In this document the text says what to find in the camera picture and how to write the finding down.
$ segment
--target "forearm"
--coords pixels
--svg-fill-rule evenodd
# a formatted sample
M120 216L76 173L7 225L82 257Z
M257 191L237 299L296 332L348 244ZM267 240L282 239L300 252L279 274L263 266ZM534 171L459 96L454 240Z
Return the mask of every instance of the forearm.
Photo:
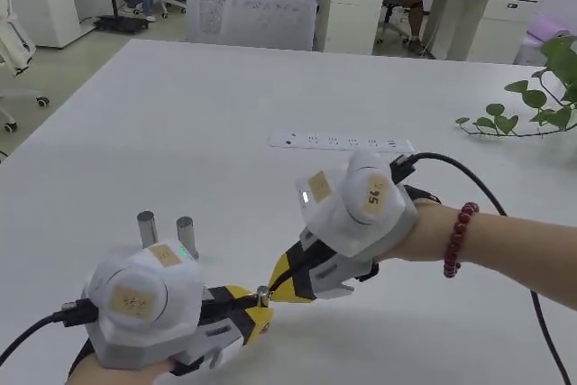
M100 366L93 354L82 360L66 385L152 385L171 368L171 362L165 361L139 371L108 370Z
M577 229L479 214L460 257L577 309Z

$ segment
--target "white table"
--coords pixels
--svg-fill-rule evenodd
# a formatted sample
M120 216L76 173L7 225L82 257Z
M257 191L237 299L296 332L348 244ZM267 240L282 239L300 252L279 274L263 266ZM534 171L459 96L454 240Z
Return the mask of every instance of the white table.
M0 345L76 298L110 248L139 244L135 216L146 208L161 237L175 235L179 216L193 216L208 284L266 283L303 227L295 179L349 157L271 148L278 126L405 137L467 164L512 215L574 224L573 134L484 141L453 127L501 98L517 109L502 88L531 71L130 41L0 167ZM491 210L450 167L423 162L409 180L445 203L475 200ZM543 304L575 380L577 315ZM0 369L0 382L62 383L85 338L80 328L42 330ZM439 263L400 261L349 298L277 305L270 332L236 361L161 383L231 380L560 383L527 290L475 266L448 281Z
M424 43L438 58L512 63L539 0L435 0ZM382 0L319 0L318 49L371 54Z

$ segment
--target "number 56 label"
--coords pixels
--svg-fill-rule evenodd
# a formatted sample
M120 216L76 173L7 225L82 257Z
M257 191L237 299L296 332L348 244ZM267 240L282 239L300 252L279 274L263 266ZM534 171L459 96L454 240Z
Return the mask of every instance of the number 56 label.
M369 176L369 183L367 184L367 194L364 199L364 207L362 210L368 214L379 215L385 203L385 196L387 194L387 178L373 173Z

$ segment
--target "human hand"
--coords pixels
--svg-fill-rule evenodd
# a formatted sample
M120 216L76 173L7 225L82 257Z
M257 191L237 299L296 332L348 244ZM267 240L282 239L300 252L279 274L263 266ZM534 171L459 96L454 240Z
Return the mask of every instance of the human hand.
M459 211L440 205L432 200L415 202L418 221L407 238L392 250L377 258L402 259L405 261L440 261L453 232Z
M72 372L67 385L152 385L161 374L174 368L171 361L159 362L137 371L109 370L98 363L94 354L82 360Z

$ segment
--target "handwritten label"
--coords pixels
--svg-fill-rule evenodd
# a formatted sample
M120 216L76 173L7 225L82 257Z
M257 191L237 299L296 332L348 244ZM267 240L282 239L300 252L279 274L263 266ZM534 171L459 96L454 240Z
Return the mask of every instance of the handwritten label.
M154 293L116 286L112 291L108 308L119 315L146 320L152 314L155 298Z
M164 268L173 265L180 265L182 260L170 249L168 245L153 245L149 250L156 257Z
M326 181L325 173L321 170L315 176L308 179L308 187L310 192L313 193L313 198L317 203L325 200L333 191Z
M387 179L378 174L373 173L369 176L369 183L367 184L367 194L364 199L363 211L368 214L379 215L382 206L385 203L385 194L387 193Z

